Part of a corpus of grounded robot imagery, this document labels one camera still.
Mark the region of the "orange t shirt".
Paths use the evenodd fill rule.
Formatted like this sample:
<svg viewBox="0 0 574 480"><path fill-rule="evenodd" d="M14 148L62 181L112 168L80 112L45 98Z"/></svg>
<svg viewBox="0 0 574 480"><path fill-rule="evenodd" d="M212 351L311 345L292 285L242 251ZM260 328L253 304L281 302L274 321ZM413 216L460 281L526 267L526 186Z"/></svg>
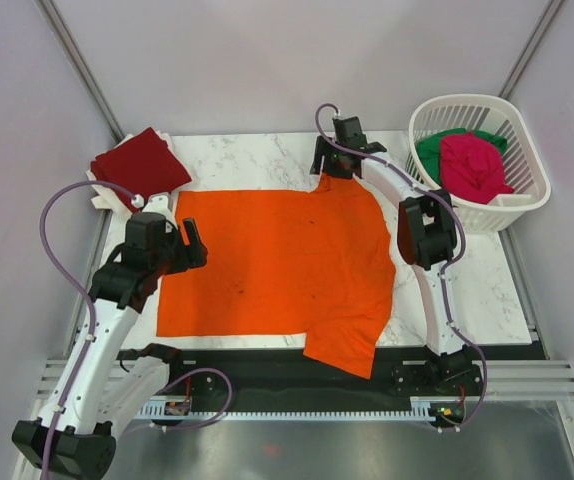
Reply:
<svg viewBox="0 0 574 480"><path fill-rule="evenodd" d="M163 278L161 337L295 335L307 357L369 378L393 305L391 236L375 197L322 176L311 192L184 192L204 267Z"/></svg>

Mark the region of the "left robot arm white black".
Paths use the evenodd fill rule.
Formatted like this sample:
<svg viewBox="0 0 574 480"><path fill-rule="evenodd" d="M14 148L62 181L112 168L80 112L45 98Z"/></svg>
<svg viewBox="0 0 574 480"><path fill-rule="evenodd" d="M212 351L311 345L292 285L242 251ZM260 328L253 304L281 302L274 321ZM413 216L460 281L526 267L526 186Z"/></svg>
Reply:
<svg viewBox="0 0 574 480"><path fill-rule="evenodd" d="M14 428L14 445L45 478L103 478L141 407L161 390L175 393L185 385L179 350L161 344L140 350L129 372L110 381L126 337L162 279L206 264L195 221L176 221L171 208L170 196L157 194L128 219L124 242L93 276L89 315L60 379L36 419Z"/></svg>

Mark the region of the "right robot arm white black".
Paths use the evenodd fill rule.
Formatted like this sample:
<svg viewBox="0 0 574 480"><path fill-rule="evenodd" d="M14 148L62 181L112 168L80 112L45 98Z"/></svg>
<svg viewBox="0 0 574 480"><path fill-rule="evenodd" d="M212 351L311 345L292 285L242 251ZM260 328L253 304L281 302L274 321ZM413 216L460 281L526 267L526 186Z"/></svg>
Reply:
<svg viewBox="0 0 574 480"><path fill-rule="evenodd" d="M358 117L341 116L331 103L323 106L334 110L334 134L325 134L315 120L319 135L310 172L358 177L397 208L397 247L420 288L431 352L422 381L440 394L457 387L461 394L484 396L486 358L456 323L451 267L464 256L466 235L450 194L427 189L397 167L382 144L367 139Z"/></svg>

